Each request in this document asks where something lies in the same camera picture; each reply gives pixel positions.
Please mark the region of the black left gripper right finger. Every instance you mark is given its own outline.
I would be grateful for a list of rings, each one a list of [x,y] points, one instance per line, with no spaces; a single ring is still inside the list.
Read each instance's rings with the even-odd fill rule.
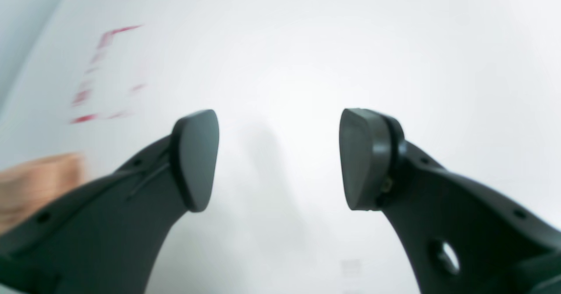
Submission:
[[[499,192],[446,170],[398,120],[343,110],[345,199],[381,211],[422,294],[558,294],[560,232]]]

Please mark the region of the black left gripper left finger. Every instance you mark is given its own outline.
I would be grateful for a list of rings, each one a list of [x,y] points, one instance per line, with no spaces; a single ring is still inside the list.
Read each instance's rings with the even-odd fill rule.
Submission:
[[[214,110],[1,236],[1,284],[24,294],[142,294],[172,226],[203,212],[219,148]]]

